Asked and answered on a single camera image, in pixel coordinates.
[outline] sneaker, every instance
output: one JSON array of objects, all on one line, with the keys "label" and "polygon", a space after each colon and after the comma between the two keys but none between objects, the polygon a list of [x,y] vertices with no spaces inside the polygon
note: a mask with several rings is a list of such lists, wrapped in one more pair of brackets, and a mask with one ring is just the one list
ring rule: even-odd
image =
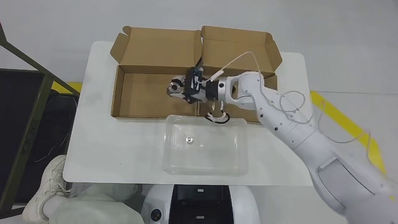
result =
[{"label": "sneaker", "polygon": [[66,196],[66,182],[62,177],[66,155],[59,155],[51,160],[45,168],[40,187],[33,198],[28,202],[22,218],[26,222],[48,223],[49,219],[43,213],[44,203],[54,195]]}]

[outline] clear plastic container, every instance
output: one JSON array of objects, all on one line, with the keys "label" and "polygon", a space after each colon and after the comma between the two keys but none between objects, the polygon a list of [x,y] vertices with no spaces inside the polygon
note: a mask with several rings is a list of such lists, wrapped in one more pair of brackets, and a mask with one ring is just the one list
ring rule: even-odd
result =
[{"label": "clear plastic container", "polygon": [[243,175],[248,171],[247,122],[216,124],[205,118],[166,119],[163,170],[170,174]]}]

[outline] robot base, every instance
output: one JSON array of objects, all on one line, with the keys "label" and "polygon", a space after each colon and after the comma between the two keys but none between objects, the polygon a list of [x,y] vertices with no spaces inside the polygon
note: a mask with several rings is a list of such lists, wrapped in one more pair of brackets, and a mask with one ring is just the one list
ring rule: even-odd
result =
[{"label": "robot base", "polygon": [[154,185],[141,216],[145,224],[260,224],[256,200],[246,186]]}]

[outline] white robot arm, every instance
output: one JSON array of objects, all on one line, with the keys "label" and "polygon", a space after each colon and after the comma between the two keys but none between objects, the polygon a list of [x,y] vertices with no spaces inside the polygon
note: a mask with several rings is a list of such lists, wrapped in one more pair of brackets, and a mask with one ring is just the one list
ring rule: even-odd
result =
[{"label": "white robot arm", "polygon": [[[238,97],[233,99],[236,81]],[[371,164],[339,156],[330,141],[287,98],[262,86],[263,81],[257,72],[220,78],[218,99],[256,110],[261,124],[303,160],[319,196],[345,215],[349,224],[398,224],[398,204],[379,171]],[[280,104],[285,110],[295,111],[281,111]]]}]

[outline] table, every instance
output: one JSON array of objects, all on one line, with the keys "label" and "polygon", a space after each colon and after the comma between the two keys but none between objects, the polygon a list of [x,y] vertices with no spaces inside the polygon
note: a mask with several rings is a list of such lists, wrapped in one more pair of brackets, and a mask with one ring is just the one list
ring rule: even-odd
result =
[{"label": "table", "polygon": [[[110,115],[118,63],[112,42],[91,47],[68,148],[63,177],[69,182],[137,184],[295,185],[311,186],[304,163],[260,125],[248,127],[248,173],[242,176],[171,175],[162,170],[164,119],[115,119]],[[304,57],[281,53],[276,70],[279,91],[306,97],[302,113],[312,115]],[[287,95],[296,105],[302,97]]]}]

